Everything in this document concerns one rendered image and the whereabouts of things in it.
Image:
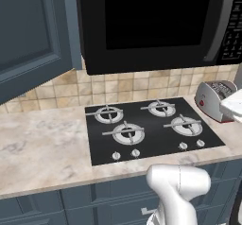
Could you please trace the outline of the black gas hob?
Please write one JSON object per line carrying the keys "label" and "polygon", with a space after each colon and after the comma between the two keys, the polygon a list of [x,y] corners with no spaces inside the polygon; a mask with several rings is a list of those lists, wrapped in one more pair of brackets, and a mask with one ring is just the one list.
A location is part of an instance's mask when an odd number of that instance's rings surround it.
{"label": "black gas hob", "polygon": [[[183,115],[191,115],[201,120],[205,133],[200,137],[209,135],[217,142],[219,147],[224,143],[202,120],[195,110],[182,98],[175,99],[180,105],[178,111]],[[165,124],[172,120],[173,111],[169,113],[158,112],[150,106],[158,99],[131,102],[122,104],[106,104],[85,109],[91,161],[93,165],[111,164],[134,159],[176,153],[173,148],[165,149],[162,143],[177,142],[180,136]],[[134,158],[131,152],[140,151],[140,156]],[[115,161],[114,152],[119,152],[121,158]]]}

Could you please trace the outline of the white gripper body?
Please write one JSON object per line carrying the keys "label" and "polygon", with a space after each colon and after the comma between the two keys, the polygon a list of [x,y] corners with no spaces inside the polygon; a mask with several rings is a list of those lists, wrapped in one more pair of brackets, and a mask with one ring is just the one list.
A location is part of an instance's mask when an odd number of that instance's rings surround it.
{"label": "white gripper body", "polygon": [[223,99],[219,109],[226,116],[242,124],[242,89]]}

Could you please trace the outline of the blue-grey base cupboard front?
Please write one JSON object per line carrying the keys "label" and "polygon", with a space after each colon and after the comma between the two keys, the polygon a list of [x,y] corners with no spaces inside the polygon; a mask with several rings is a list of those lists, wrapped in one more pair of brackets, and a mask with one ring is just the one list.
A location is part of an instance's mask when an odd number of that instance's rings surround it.
{"label": "blue-grey base cupboard front", "polygon": [[0,199],[0,225],[67,225],[61,193]]}
{"label": "blue-grey base cupboard front", "polygon": [[192,200],[198,225],[221,225],[229,222],[233,203],[242,181],[242,159],[201,165],[211,178],[206,195]]}

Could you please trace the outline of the silver and red toaster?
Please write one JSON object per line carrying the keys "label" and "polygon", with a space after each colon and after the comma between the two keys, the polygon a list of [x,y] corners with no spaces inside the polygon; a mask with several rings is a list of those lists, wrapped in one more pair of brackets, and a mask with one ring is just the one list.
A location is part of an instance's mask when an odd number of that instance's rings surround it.
{"label": "silver and red toaster", "polygon": [[228,80],[202,82],[195,95],[198,108],[219,123],[233,122],[219,109],[220,102],[237,91],[236,85]]}

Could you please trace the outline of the blue-grey cabinet door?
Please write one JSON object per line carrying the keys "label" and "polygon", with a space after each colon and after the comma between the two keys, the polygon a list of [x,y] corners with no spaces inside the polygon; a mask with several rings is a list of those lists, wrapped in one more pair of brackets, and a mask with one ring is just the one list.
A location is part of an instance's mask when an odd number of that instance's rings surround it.
{"label": "blue-grey cabinet door", "polygon": [[77,0],[0,0],[0,105],[80,67]]}

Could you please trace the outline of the black microwave oven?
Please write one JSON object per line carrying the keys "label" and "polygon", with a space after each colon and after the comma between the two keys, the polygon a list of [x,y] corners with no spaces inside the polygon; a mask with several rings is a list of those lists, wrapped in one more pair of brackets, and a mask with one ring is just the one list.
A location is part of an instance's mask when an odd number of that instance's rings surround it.
{"label": "black microwave oven", "polygon": [[242,0],[213,61],[205,61],[223,0],[77,0],[88,75],[230,65],[242,62]]}

